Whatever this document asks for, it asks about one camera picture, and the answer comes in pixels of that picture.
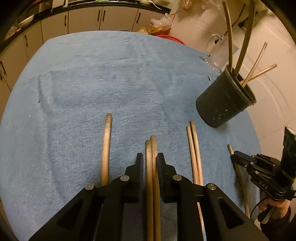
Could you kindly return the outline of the person's right hand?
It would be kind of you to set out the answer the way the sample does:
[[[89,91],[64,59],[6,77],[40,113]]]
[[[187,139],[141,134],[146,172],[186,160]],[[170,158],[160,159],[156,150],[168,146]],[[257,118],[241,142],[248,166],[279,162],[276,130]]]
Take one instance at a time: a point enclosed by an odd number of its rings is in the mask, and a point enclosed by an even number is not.
[[[287,214],[290,207],[290,201],[286,199],[274,201],[271,198],[266,198],[259,204],[259,212],[265,211],[268,205],[275,207],[275,212],[271,216],[271,219],[281,219]]]

